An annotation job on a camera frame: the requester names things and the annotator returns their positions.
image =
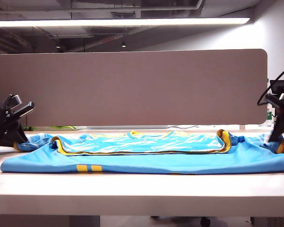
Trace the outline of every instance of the yellow trim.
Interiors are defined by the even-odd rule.
[[[174,133],[175,133],[177,136],[181,136],[181,137],[185,137],[185,136],[192,135],[192,133],[187,133],[187,132],[184,132],[184,131],[175,131]]]
[[[164,138],[167,137],[168,135],[170,135],[171,133],[173,133],[173,131],[169,131],[166,132],[165,134],[163,134],[160,138]],[[130,135],[136,139],[138,139],[137,137],[135,137],[135,135],[146,135],[146,136],[150,136],[151,134],[147,134],[147,133],[143,133],[143,132],[137,132],[137,131],[131,131]]]
[[[14,145],[13,145],[14,149],[16,149],[18,152],[21,152],[21,150],[18,148],[18,143],[16,141],[14,141]]]
[[[223,133],[222,133],[222,140],[226,144],[226,148],[224,149],[223,152],[229,151],[230,148],[231,148],[231,139],[229,138],[229,133],[227,131],[223,131]]]
[[[281,154],[284,151],[284,140],[282,140],[278,150],[275,152],[276,154]]]
[[[231,148],[231,139],[229,137],[229,133],[227,131],[224,131],[223,129],[220,129],[217,131],[217,136],[222,139],[224,146],[220,151],[214,150],[212,153],[226,153]]]
[[[88,172],[87,165],[77,165],[78,172]]]
[[[59,137],[55,136],[53,137],[52,141],[56,141],[57,142],[57,146],[58,146],[58,152],[61,153],[61,154],[64,154],[64,155],[68,155],[69,153],[65,152],[63,150],[63,146],[62,146],[62,143],[61,141],[59,140]]]
[[[93,172],[102,172],[102,166],[94,166],[94,165],[91,165],[91,170]]]

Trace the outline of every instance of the fluorescent light fixture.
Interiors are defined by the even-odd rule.
[[[13,20],[0,21],[0,27],[49,26],[159,26],[159,25],[239,25],[249,18],[173,18],[173,19],[86,19],[86,20]]]

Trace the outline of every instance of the white wall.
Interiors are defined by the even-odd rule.
[[[255,9],[258,17],[264,4]],[[268,54],[268,77],[276,78],[284,70],[284,0],[278,0],[251,24],[214,30],[178,40],[149,46],[139,51],[206,50],[262,48]]]

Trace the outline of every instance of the desk divider panel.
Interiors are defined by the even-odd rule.
[[[258,124],[261,49],[0,55],[0,101],[33,101],[29,126]]]

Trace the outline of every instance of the blue jersey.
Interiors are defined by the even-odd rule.
[[[135,131],[75,138],[38,134],[12,157],[3,172],[123,172],[158,174],[230,174],[284,171],[284,140],[265,142],[265,135],[234,136],[219,130],[215,136],[171,131],[141,134]]]

